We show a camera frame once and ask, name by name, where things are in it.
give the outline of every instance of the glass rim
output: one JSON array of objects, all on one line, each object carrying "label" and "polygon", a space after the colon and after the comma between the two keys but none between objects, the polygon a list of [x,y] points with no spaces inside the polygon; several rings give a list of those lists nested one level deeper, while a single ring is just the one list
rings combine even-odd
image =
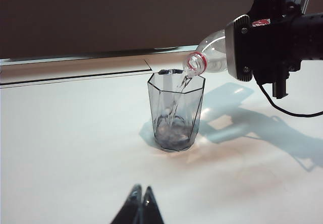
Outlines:
[{"label": "glass rim", "polygon": [[188,93],[191,93],[191,92],[195,92],[197,90],[204,90],[204,86],[205,86],[205,78],[200,76],[200,75],[197,75],[197,76],[194,76],[194,77],[200,77],[203,79],[203,84],[201,87],[197,88],[197,89],[193,89],[193,90],[190,90],[190,91],[187,91],[187,92],[178,92],[178,91],[170,91],[170,90],[162,90],[162,89],[159,89],[156,85],[152,84],[150,81],[151,79],[153,78],[153,76],[155,76],[155,74],[158,74],[158,73],[153,73],[149,80],[148,80],[148,84],[150,84],[152,87],[154,87],[155,89],[157,89],[158,91],[160,92],[168,92],[168,93],[175,93],[175,94],[188,94]]}]

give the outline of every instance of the white table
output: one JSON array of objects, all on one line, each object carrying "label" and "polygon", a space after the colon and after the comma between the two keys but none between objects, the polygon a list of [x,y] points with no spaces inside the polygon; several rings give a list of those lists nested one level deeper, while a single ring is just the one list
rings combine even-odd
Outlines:
[{"label": "white table", "polygon": [[[156,72],[185,53],[143,57]],[[303,62],[275,102],[321,111],[322,70]],[[152,138],[150,75],[1,89],[2,223],[109,223],[135,183],[152,186],[167,224],[323,222],[323,117],[284,115],[254,80],[205,74],[195,143],[167,153]]]}]

